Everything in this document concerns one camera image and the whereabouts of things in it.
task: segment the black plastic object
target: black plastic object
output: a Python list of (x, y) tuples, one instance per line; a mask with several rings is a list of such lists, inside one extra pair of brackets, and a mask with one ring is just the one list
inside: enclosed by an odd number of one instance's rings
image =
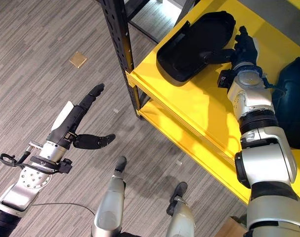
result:
[(300, 149), (300, 57), (281, 71), (277, 86), (287, 89), (284, 95), (280, 90), (272, 95), (279, 126), (284, 129), (289, 145)]
[(17, 227), (20, 217), (0, 210), (0, 237), (8, 237)]
[(54, 142), (65, 149), (69, 149), (72, 143), (72, 138), (66, 138), (66, 136), (71, 136), (69, 132), (75, 133), (82, 118), (87, 113), (92, 103), (96, 100), (96, 97), (98, 97), (104, 90), (104, 86), (104, 84), (95, 86), (78, 105), (74, 106), (62, 124), (48, 135), (47, 140)]
[(233, 16), (225, 11), (207, 13), (192, 25), (187, 21), (157, 52), (162, 76), (173, 85), (184, 85), (208, 64), (206, 55), (229, 42), (234, 25)]
[(73, 145), (79, 149), (95, 150), (107, 146), (116, 138), (115, 134), (98, 137), (90, 134), (80, 134), (73, 141)]

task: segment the robotic hand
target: robotic hand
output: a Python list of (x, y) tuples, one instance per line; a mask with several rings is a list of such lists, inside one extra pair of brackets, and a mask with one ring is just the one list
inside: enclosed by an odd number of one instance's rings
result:
[(242, 151), (235, 155), (237, 178), (251, 188), (245, 237), (300, 237), (300, 198), (291, 187), (297, 165), (278, 126), (269, 84), (256, 65), (257, 50), (244, 26), (234, 49), (209, 55), (210, 63), (231, 62), (218, 87), (227, 88), (239, 122)]
[[(68, 101), (53, 123), (44, 145), (30, 142), (19, 161), (14, 159), (15, 156), (0, 155), (0, 161), (5, 165), (22, 168), (17, 183), (11, 185), (0, 197), (0, 237), (7, 237), (12, 233), (54, 173), (69, 173), (72, 162), (62, 158), (71, 143), (80, 149), (100, 149), (115, 139), (114, 134), (97, 137), (75, 133), (82, 118), (103, 89), (104, 84), (97, 85), (78, 105), (74, 106)], [(33, 162), (31, 165), (23, 163), (34, 148), (40, 150), (39, 156), (30, 158)]]

